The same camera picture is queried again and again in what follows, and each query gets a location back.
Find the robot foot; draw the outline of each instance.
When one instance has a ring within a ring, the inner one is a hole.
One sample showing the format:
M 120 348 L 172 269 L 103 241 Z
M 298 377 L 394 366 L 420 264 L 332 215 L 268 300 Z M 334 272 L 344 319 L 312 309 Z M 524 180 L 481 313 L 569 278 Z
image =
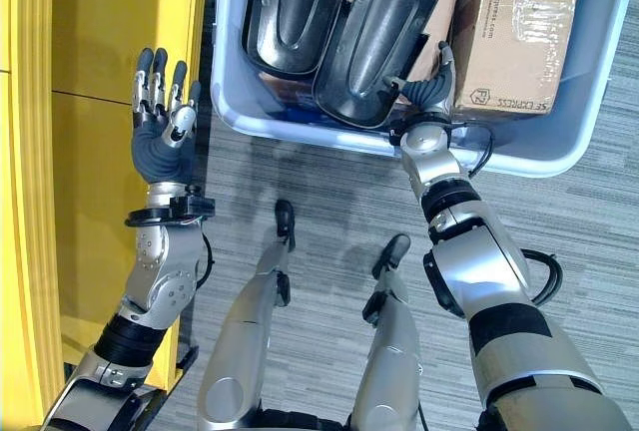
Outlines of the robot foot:
M 379 279 L 383 269 L 397 268 L 401 259 L 408 253 L 409 248 L 410 237 L 404 233 L 396 234 L 384 247 L 379 259 L 372 267 L 372 270 L 370 271 L 372 277 Z
M 278 200 L 276 202 L 276 222 L 278 224 L 278 236 L 286 237 L 289 242 L 289 252 L 296 249 L 296 215 L 293 205 L 287 200 Z

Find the robot leg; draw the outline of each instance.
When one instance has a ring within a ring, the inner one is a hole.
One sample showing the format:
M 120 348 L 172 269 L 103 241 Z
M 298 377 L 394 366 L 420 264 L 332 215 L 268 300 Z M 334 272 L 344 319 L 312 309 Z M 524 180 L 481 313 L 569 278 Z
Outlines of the robot leg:
M 395 270 L 409 245 L 406 235 L 396 236 L 384 249 L 381 266 L 378 262 L 373 269 L 378 282 L 362 314 L 376 333 L 352 411 L 353 431 L 415 429 L 419 337 Z

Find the silver robot leg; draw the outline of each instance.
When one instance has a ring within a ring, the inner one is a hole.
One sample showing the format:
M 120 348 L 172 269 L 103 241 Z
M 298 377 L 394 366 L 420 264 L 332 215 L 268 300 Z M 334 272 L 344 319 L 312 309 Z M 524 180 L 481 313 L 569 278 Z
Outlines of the silver robot leg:
M 288 254 L 284 237 L 267 248 L 225 319 L 198 396 L 201 431 L 248 426 L 258 410 L 273 308 L 288 302 Z
M 377 331 L 350 419 L 353 431 L 414 430 L 417 417 L 419 337 L 406 289 L 393 266 L 384 266 L 364 319 Z

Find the gray carpet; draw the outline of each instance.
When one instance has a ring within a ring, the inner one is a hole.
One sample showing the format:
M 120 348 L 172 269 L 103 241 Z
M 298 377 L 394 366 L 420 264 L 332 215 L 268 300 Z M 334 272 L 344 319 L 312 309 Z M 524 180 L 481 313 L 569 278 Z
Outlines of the gray carpet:
M 205 64 L 210 53 L 205 47 Z M 474 181 L 517 243 L 557 253 L 565 280 L 545 311 L 564 326 L 635 429 L 638 59 L 639 0 L 632 0 L 592 143 L 579 164 L 546 180 L 485 173 Z M 212 136 L 201 166 L 207 194 L 217 201 L 218 215 L 206 223 L 216 264 L 193 310 L 200 359 L 151 429 L 194 429 L 204 367 L 232 300 L 274 231 L 279 197 L 296 206 L 298 249 L 291 257 L 293 302 L 275 311 L 265 406 L 346 418 L 373 335 L 360 315 L 373 288 L 369 269 L 385 242 L 405 231 L 412 249 L 400 270 L 421 336 L 428 424 L 432 430 L 473 429 L 480 406 L 466 326 L 439 308 L 428 285 L 421 259 L 430 243 L 399 163 L 250 138 L 217 118 Z M 541 270 L 534 270 L 540 285 Z

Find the cardboard box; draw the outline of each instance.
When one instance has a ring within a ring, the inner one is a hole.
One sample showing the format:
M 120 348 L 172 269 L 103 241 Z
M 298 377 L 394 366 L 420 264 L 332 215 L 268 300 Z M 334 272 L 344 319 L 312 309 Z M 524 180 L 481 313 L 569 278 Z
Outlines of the cardboard box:
M 548 114 L 575 1 L 457 0 L 455 107 L 466 117 Z

